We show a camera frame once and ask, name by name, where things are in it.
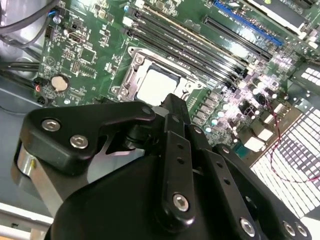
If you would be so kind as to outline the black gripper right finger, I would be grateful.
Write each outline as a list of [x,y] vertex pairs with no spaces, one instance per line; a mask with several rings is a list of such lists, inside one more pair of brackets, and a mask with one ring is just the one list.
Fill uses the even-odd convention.
[[177,100],[177,109],[188,124],[196,163],[222,203],[231,239],[312,239],[307,227],[227,145],[210,146],[203,131],[191,124],[184,100]]

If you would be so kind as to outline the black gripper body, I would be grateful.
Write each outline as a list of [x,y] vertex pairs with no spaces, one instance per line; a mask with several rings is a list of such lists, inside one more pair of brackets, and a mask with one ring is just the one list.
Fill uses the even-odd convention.
[[49,240],[236,240],[211,181],[190,157],[140,157],[71,194]]

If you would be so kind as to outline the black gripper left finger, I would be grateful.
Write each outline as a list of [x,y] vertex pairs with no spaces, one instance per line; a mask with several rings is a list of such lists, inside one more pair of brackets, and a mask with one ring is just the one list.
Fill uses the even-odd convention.
[[189,157],[188,124],[169,94],[140,101],[41,108],[26,115],[15,160],[55,218],[66,199],[141,157]]

